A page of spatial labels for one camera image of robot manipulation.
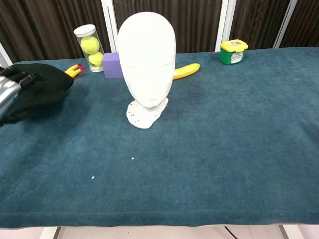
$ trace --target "yellow lid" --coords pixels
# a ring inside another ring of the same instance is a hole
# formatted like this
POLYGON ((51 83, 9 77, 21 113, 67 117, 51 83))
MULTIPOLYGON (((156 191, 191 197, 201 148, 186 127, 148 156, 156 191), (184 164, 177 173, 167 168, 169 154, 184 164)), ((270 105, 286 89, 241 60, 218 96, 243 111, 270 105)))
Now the yellow lid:
POLYGON ((228 52, 241 52, 248 48, 248 45, 242 40, 235 39, 230 41, 224 41, 220 44, 220 47, 228 52))

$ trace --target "yellow banana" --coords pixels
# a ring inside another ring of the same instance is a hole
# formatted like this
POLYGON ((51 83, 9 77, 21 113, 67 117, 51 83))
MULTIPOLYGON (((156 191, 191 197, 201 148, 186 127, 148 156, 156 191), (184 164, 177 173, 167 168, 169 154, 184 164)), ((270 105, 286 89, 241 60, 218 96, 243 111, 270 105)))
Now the yellow banana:
POLYGON ((180 78, 183 78, 185 76, 189 76, 189 75, 195 73, 196 71, 198 71, 199 68, 200 68, 200 64, 198 64, 198 63, 192 63, 192 64, 189 64, 187 66, 177 68, 174 71, 173 80, 180 79, 180 78))

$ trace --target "mannequin head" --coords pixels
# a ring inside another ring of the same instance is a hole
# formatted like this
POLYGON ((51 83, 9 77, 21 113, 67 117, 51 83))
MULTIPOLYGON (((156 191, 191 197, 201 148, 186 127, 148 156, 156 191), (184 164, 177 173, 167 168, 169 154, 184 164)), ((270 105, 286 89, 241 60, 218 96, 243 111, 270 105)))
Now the mannequin head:
POLYGON ((175 34, 154 12, 130 16, 121 26, 118 49, 123 76, 132 96, 145 108, 168 95, 175 69, 175 34))

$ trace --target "purple foam block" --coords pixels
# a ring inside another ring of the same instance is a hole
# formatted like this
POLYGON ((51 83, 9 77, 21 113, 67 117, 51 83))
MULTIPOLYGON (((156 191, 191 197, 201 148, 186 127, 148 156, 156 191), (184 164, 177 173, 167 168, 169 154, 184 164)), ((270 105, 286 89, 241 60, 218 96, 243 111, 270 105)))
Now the purple foam block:
POLYGON ((120 58, 117 52, 105 53, 102 63, 105 78, 123 77, 120 58))

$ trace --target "brown curtain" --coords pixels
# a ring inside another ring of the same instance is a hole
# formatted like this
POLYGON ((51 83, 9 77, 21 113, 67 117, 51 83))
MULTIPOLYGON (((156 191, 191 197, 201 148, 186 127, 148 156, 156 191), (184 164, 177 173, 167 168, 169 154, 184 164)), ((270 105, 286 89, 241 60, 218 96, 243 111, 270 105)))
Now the brown curtain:
POLYGON ((272 48, 289 0, 237 0, 230 39, 241 39, 249 49, 272 48))
POLYGON ((280 47, 319 46, 319 0, 299 0, 280 47))
POLYGON ((84 57, 73 34, 84 24, 110 51, 101 0, 0 0, 0 41, 13 62, 84 57))
POLYGON ((177 52, 214 51, 222 0, 113 0, 118 29, 141 11, 163 15, 173 26, 177 52))

